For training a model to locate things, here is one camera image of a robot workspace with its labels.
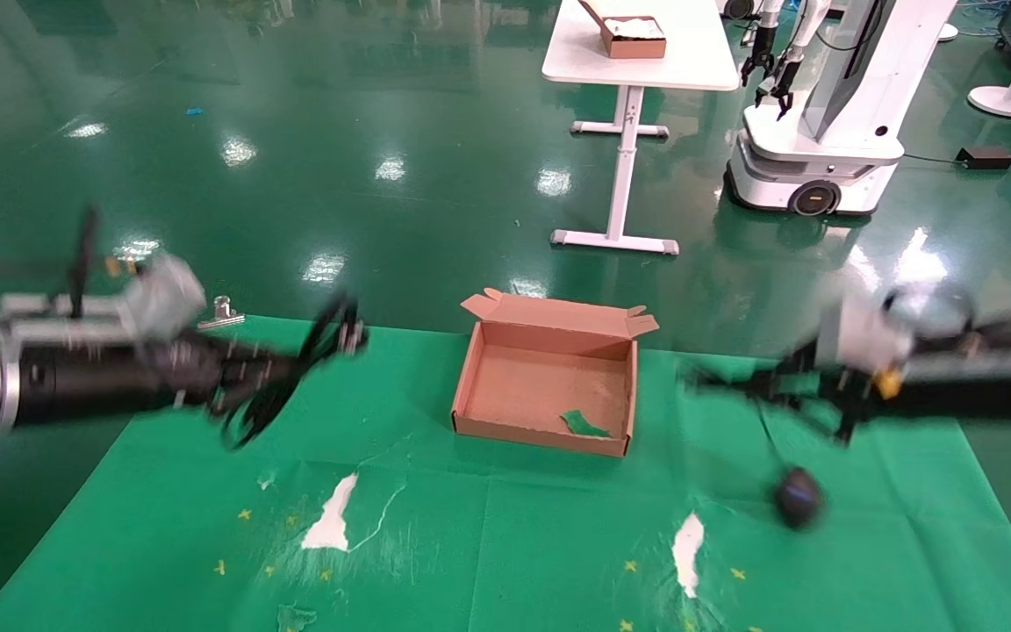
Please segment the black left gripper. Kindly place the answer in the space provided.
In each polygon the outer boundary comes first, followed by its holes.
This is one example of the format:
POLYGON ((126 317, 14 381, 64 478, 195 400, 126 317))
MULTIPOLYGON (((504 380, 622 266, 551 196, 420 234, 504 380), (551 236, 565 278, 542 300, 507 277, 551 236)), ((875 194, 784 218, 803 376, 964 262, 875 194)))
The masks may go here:
POLYGON ((304 379, 304 365, 296 355, 232 347, 218 337, 149 341, 154 392, 148 411, 200 408, 221 419, 241 411, 248 419, 276 419, 304 379))

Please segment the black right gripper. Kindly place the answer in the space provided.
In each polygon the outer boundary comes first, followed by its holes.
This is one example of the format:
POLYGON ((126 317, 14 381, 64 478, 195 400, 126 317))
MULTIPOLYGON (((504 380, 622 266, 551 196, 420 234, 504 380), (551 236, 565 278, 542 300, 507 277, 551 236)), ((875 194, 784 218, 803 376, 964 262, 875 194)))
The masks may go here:
POLYGON ((789 355, 789 369, 755 369, 747 376, 722 375, 693 364, 686 369, 686 383, 745 396, 769 396, 767 404, 782 408, 839 447, 848 447, 859 421, 871 420, 886 400, 878 376, 843 365, 819 368, 814 349, 795 349, 789 355), (789 393, 782 393, 787 377, 789 393))

